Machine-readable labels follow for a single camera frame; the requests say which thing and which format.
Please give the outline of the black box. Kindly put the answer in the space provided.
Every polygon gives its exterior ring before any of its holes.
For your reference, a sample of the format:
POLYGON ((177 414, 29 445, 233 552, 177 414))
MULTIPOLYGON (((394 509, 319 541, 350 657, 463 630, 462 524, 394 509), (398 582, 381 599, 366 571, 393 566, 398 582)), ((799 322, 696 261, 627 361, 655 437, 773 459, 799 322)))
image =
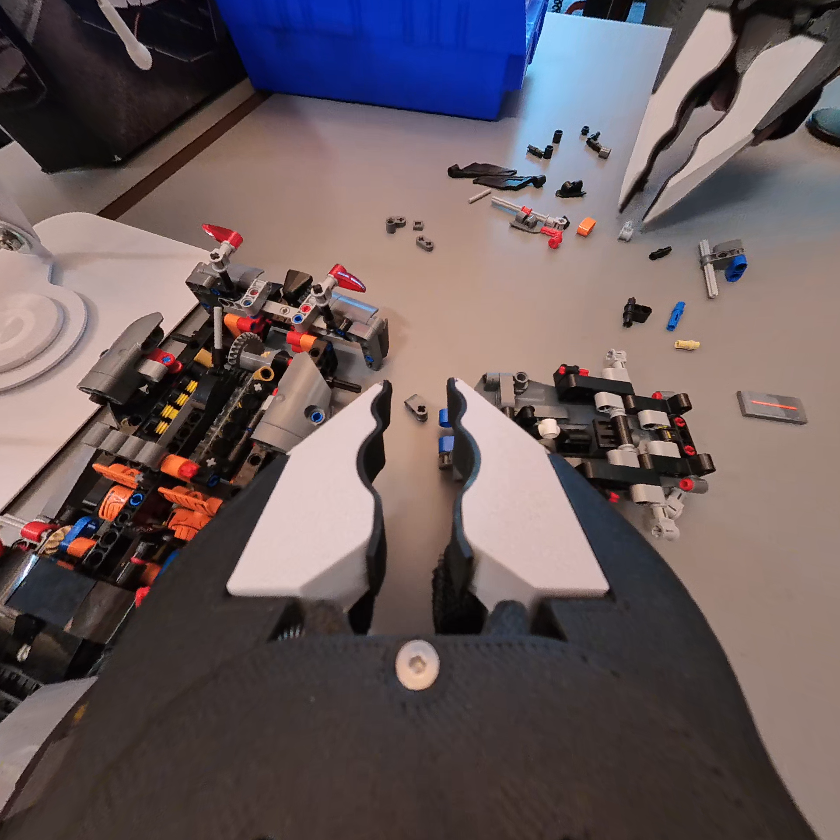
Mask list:
POLYGON ((245 78, 212 1, 114 1, 141 70, 97 1, 1 2, 1 125, 43 172, 117 165, 245 78))

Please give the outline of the blue plastic bin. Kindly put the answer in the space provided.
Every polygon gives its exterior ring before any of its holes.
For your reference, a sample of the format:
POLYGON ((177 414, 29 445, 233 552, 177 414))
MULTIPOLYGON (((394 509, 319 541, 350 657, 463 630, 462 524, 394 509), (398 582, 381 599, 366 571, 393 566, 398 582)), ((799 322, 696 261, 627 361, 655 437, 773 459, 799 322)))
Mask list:
POLYGON ((521 89, 548 5, 217 2, 257 89, 483 120, 521 89))

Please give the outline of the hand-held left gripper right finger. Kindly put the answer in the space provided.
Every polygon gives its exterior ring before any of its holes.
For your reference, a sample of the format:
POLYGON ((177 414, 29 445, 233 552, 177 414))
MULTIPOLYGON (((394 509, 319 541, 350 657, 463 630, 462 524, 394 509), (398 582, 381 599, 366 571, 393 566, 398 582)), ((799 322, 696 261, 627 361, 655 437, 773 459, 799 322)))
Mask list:
POLYGON ((610 585, 548 451, 472 387, 447 383, 455 475, 446 547, 446 625, 485 627, 494 612, 562 627, 560 610, 600 615, 610 585))

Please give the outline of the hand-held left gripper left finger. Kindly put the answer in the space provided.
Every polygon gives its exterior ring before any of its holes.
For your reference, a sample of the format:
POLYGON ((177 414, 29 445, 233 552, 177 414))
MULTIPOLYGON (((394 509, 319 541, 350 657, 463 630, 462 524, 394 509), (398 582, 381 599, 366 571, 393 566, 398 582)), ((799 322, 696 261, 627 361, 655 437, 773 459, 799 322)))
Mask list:
POLYGON ((373 603, 385 576, 382 500, 392 384, 372 385, 294 447, 227 581, 234 596, 373 603))

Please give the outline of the small lego gearbox assembly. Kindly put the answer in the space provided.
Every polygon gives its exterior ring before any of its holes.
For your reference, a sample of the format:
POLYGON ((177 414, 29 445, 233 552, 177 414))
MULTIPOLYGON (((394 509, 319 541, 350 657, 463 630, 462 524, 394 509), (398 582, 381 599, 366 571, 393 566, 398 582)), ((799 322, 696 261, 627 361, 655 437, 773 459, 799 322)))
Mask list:
MULTIPOLYGON (((655 539, 676 540, 685 499, 705 492, 716 471, 686 423, 688 395, 636 392, 620 350, 607 352, 598 374, 562 364, 549 383, 493 371, 469 386, 548 451, 594 553, 594 540, 620 518, 616 502, 642 508, 655 539)), ((448 434, 439 452, 453 470, 448 397, 441 420, 448 434)))

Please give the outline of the dark grey orange-striped tile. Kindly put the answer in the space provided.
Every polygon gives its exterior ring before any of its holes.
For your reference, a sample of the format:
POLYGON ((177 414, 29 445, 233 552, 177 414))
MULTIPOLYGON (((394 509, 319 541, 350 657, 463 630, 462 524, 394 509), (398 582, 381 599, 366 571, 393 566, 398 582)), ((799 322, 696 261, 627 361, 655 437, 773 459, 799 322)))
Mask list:
POLYGON ((783 424, 807 424, 804 404, 798 397, 751 391, 737 391, 736 397, 743 417, 783 424))

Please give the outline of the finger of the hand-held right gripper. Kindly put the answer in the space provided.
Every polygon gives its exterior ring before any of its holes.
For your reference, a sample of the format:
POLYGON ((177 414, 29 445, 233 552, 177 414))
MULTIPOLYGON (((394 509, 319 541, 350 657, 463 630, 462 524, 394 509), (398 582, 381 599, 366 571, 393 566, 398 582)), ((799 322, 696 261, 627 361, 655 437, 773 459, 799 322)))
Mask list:
POLYGON ((688 5, 672 27, 626 168, 621 213, 644 190, 657 158, 677 140, 699 101, 717 84, 736 38, 729 5, 688 5))
POLYGON ((640 189, 696 109, 719 120, 696 138, 644 210, 653 223, 746 147, 785 136, 826 84, 825 33, 672 33, 640 125, 640 189))

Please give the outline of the white hanging tab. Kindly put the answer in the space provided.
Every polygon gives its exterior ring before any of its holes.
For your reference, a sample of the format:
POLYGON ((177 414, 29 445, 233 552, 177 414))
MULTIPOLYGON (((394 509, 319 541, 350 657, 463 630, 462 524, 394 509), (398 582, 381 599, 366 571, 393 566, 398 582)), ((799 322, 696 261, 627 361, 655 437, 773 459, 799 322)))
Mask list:
POLYGON ((150 70, 153 66, 153 59, 149 49, 137 39, 132 29, 121 17, 117 8, 110 1, 97 1, 104 17, 110 23, 115 34, 122 41, 126 52, 134 65, 141 70, 150 70))

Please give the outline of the small red and grey assembly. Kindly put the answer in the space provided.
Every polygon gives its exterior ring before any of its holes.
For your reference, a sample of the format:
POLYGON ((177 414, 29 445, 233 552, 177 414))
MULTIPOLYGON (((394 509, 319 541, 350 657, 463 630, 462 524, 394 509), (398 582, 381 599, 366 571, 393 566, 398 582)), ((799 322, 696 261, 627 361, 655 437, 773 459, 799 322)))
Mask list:
POLYGON ((563 242, 564 232, 571 222, 567 216, 550 216, 538 213, 527 206, 520 206, 499 196, 490 198, 491 205, 504 209, 513 214, 510 227, 532 235, 543 235, 548 238, 548 246, 556 250, 563 242))

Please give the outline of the white book stand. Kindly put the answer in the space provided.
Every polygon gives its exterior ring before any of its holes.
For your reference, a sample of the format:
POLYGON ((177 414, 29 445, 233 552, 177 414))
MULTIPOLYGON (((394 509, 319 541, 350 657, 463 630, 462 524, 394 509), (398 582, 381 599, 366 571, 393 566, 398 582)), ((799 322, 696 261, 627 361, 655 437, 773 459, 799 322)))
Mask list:
POLYGON ((2 193, 1 502, 5 508, 93 414, 77 384, 134 320, 173 330, 204 248, 89 213, 32 225, 2 193))

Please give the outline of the large lego car chassis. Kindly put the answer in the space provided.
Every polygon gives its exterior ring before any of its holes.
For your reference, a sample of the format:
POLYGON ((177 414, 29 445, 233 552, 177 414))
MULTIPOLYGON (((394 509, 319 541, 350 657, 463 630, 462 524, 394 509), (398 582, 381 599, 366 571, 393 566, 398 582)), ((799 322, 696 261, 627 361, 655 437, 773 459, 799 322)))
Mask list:
POLYGON ((335 264, 284 279, 234 262, 242 236, 204 224, 185 280, 204 320, 167 332, 145 313, 76 383, 100 413, 33 516, 2 513, 1 716, 94 676, 155 579, 232 497, 333 414, 340 345, 370 371, 389 323, 335 264))

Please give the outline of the light grey axle blue connector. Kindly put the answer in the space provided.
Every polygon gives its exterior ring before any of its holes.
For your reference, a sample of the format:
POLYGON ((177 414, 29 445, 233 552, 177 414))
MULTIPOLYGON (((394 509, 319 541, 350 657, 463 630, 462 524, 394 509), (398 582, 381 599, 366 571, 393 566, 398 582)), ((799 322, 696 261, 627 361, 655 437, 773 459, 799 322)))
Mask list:
POLYGON ((734 283, 741 279, 748 268, 748 260, 740 238, 731 239, 711 246, 703 238, 698 245, 699 264, 705 279, 707 297, 716 299, 719 295, 718 275, 722 273, 726 282, 734 283))

